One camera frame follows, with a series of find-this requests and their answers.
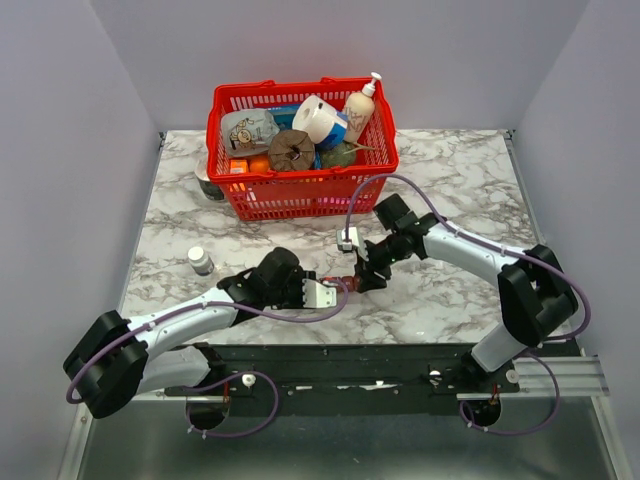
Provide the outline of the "white pill bottle blue label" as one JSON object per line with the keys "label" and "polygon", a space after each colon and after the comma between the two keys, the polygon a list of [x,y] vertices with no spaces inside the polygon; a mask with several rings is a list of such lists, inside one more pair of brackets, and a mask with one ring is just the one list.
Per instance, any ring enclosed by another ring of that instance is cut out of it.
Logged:
{"label": "white pill bottle blue label", "polygon": [[187,258],[194,272],[200,276],[207,276],[214,270],[214,263],[209,254],[200,246],[191,247],[187,252]]}

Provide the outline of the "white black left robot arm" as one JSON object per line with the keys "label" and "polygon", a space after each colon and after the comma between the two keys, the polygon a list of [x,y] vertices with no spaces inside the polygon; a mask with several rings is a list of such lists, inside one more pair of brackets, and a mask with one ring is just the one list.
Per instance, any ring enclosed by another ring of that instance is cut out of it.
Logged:
{"label": "white black left robot arm", "polygon": [[290,250],[277,247],[258,266],[219,280],[195,298],[160,312],[125,318],[101,314],[63,362],[70,380],[66,401],[85,404],[105,418],[138,392],[153,360],[199,335],[223,330],[262,314],[265,308],[302,309],[305,270]]}

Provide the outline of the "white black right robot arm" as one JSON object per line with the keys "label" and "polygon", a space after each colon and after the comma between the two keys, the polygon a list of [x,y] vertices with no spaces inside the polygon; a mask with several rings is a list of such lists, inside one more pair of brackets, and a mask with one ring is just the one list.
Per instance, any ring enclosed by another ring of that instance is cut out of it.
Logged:
{"label": "white black right robot arm", "polygon": [[342,252],[356,255],[357,292],[384,289],[393,264],[415,256],[440,260],[465,270],[497,289],[501,322],[464,354],[462,384],[480,392],[496,380],[496,371],[529,348],[535,348],[578,310],[578,301],[551,249],[510,249],[471,234],[434,213],[417,216],[397,194],[374,208],[387,231],[378,243],[365,240],[355,227],[336,233]]}

